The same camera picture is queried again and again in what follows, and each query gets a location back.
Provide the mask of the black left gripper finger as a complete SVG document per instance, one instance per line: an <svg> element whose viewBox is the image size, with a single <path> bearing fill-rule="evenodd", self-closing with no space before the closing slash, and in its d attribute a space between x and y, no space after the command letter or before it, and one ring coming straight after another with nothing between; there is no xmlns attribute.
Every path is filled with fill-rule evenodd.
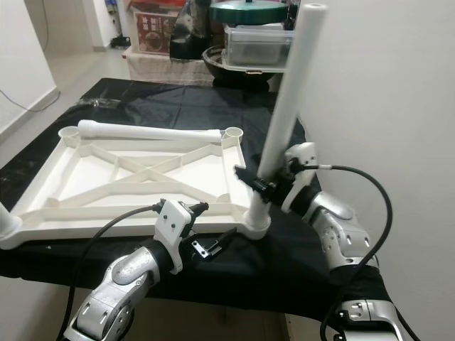
<svg viewBox="0 0 455 341"><path fill-rule="evenodd" d="M237 237L238 231L237 228L233 228L230 231L226 231L222 234L219 234L217 238L215 238L214 244L213 244L213 252L214 253L221 253L225 250L228 249L228 247L231 245L235 237Z"/></svg>

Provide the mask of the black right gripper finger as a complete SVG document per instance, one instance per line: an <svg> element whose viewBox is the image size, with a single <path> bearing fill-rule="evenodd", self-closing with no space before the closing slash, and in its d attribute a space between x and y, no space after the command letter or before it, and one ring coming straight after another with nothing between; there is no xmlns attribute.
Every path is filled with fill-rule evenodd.
<svg viewBox="0 0 455 341"><path fill-rule="evenodd" d="M248 186L254 193L260 196L272 195L272 184L267 182L259 176L256 172L242 168L242 166L234 166L234 172L238 179Z"/></svg>

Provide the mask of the black tablecloth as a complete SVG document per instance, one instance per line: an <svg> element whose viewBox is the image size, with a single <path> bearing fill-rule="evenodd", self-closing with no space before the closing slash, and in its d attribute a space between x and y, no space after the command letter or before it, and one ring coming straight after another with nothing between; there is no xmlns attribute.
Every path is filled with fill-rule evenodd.
<svg viewBox="0 0 455 341"><path fill-rule="evenodd" d="M116 99L117 109L92 107L92 99ZM104 78L81 97L66 101L65 111L54 122L46 124L39 135L17 153L0 171L0 198L6 207L13 207L25 192L58 142L58 131L74 126L82 119L112 124L132 124L159 128L204 130L238 127L244 131L242 149L248 166L253 166L264 145L276 95L254 93L240 89L217 87L179 87L157 82L140 82ZM264 271L277 281L288 281L313 290L329 280L329 269L319 238L296 215L271 211L271 227L263 239L251 242L238 238L231 244L232 251L219 256L222 262L238 265L236 283L245 289L250 283L257 285L256 271ZM72 269L77 263L85 241L81 239L52 242L27 242L0 253L0 274L26 281L68 286ZM166 298L201 304L222 304L211 296L194 300L182 298L165 283L149 290L151 298ZM304 305L294 302L283 291L276 298L266 298L263 308L284 314L306 316L314 320L323 318Z"/></svg>

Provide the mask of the clear plastic container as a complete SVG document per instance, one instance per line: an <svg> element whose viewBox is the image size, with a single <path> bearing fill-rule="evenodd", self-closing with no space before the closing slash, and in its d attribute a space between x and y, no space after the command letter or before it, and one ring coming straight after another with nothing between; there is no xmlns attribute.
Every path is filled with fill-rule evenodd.
<svg viewBox="0 0 455 341"><path fill-rule="evenodd" d="M295 33L285 30L282 23L225 25L224 32L224 64L256 70L283 70L295 37Z"/></svg>

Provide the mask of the cream plastic ribbed table top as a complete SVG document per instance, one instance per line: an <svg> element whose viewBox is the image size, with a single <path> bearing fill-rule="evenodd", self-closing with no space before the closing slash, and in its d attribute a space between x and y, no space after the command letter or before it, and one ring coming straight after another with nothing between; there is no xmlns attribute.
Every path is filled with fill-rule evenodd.
<svg viewBox="0 0 455 341"><path fill-rule="evenodd" d="M219 143L155 139L88 139L76 126L58 131L56 146L14 204L22 227L0 247L87 239L108 221L160 200L207 202L198 233L243 230L252 192L234 166L245 164L240 128Z"/></svg>

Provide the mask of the patterned cloth covered bench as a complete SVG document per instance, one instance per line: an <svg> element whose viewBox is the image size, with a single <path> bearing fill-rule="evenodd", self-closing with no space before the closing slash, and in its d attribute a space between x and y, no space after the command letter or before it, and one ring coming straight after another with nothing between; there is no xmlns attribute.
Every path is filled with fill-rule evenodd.
<svg viewBox="0 0 455 341"><path fill-rule="evenodd" d="M127 50L122 55L132 80L159 82L168 85L211 87L214 77L202 60L178 60L163 55L134 54Z"/></svg>

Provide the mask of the shiny black curved pan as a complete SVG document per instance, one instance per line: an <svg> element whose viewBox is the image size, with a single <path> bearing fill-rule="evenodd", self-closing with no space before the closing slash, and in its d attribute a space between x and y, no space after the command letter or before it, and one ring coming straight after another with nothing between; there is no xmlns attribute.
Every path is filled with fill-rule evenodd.
<svg viewBox="0 0 455 341"><path fill-rule="evenodd" d="M200 60L213 37L209 11L213 0L186 0L170 36L171 59Z"/></svg>

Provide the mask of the small clear tape strip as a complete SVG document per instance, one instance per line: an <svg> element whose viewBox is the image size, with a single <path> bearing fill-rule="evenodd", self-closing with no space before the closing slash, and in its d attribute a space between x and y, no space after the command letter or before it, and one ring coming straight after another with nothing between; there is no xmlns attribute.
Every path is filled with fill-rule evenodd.
<svg viewBox="0 0 455 341"><path fill-rule="evenodd" d="M117 109L121 102L116 99L92 99L87 102L92 107L105 108L105 109Z"/></svg>

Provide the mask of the green pot lid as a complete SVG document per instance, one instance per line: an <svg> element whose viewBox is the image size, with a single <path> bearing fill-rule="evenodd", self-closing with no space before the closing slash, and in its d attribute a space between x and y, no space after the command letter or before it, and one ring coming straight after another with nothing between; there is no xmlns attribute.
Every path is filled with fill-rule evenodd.
<svg viewBox="0 0 455 341"><path fill-rule="evenodd" d="M209 16L225 25L269 25L287 17L287 5L271 0L228 0L211 4Z"/></svg>

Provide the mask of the orange lid storage box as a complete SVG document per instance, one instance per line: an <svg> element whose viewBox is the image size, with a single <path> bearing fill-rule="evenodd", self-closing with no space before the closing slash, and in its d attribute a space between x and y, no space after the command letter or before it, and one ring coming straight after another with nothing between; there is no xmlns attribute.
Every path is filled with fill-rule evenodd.
<svg viewBox="0 0 455 341"><path fill-rule="evenodd" d="M170 55L170 41L176 19L186 0L131 0L137 52Z"/></svg>

